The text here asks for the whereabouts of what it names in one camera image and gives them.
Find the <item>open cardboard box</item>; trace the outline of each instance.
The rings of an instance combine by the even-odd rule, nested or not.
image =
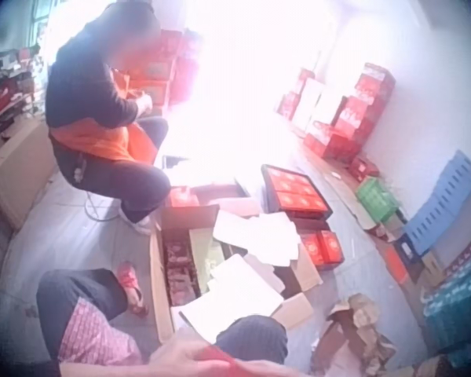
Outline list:
[[[171,240],[171,237],[184,236],[192,229],[210,229],[214,228],[217,214],[220,209],[219,204],[206,205],[212,199],[219,199],[220,193],[216,189],[208,195],[199,197],[200,207],[165,207],[161,212],[160,226],[153,232],[150,241],[150,261],[151,261],[151,281],[152,281],[152,297],[155,311],[155,322],[157,324],[157,332],[159,341],[164,343],[170,339],[175,330],[173,318],[170,310],[170,300],[167,293],[166,269],[164,264],[163,241]],[[229,247],[229,254],[234,250]],[[322,282],[316,267],[303,247],[300,248],[297,261],[292,261],[290,267],[281,268],[286,273],[285,276],[293,276],[298,283],[298,289],[291,295],[287,287],[282,293],[286,301],[272,315],[286,329],[307,320],[312,314],[313,309],[310,302],[303,292],[315,287]],[[268,281],[268,268],[258,269],[257,272]]]

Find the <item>cardboard scrap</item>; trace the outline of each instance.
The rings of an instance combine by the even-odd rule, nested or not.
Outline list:
[[[331,375],[330,369],[335,365],[351,365],[349,373],[343,371],[351,376],[383,371],[396,348],[375,328],[379,317],[380,309],[366,295],[353,295],[335,305],[327,318],[333,323],[312,354],[312,371]],[[357,366],[353,358],[359,359]]]

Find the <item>tiled floor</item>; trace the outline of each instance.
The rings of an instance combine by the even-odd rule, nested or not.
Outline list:
[[[279,133],[275,130],[273,133],[279,139]],[[311,344],[324,330],[326,316],[333,304],[357,292],[378,303],[382,312],[379,331],[398,348],[398,353],[389,362],[390,368],[425,359],[427,350],[418,324],[371,239],[321,174],[294,151],[292,145],[286,142],[278,143],[278,148],[275,143],[267,145],[274,145],[273,150],[262,151],[258,137],[247,141],[245,151],[249,152],[245,161],[251,164],[239,167],[243,176],[258,179],[261,163],[277,163],[309,174],[334,210],[329,223],[339,236],[346,259],[334,271],[323,273],[323,285],[307,292],[316,313],[310,321],[290,332],[287,364],[307,370]],[[92,198],[99,216],[111,218],[116,214],[118,203],[100,196]],[[120,262],[130,260],[137,267],[145,300],[152,303],[148,238],[136,234],[119,218],[103,223],[89,219],[84,211],[85,202],[85,192],[69,186],[60,174],[54,175],[45,195],[12,242],[0,283],[0,345],[17,360],[47,358],[38,319],[34,311],[33,314],[25,313],[26,309],[35,306],[38,282],[46,271],[114,269]],[[145,320],[124,314],[114,320],[114,325],[134,336],[144,354],[159,345],[153,311]]]

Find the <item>red sandal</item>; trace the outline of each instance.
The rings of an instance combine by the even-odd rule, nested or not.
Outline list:
[[[138,279],[136,278],[136,270],[130,262],[123,262],[117,269],[117,281],[122,288],[134,288],[138,295],[141,297],[138,304],[130,304],[129,309],[132,314],[139,317],[146,317],[148,315],[148,308],[143,303],[144,298],[141,293]]]

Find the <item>green plastic crate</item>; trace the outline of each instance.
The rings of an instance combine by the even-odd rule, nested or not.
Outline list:
[[[393,216],[399,204],[380,179],[366,177],[356,190],[356,197],[376,222],[384,222]]]

